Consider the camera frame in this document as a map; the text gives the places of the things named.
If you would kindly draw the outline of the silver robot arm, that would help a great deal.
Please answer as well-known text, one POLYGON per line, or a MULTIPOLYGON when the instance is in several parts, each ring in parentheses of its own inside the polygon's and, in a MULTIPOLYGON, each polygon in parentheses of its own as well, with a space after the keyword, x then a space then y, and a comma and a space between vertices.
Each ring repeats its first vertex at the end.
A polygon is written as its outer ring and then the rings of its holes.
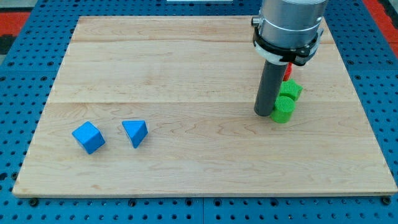
POLYGON ((252 18, 256 52, 274 65, 305 65, 320 45, 327 0, 263 0, 252 18))

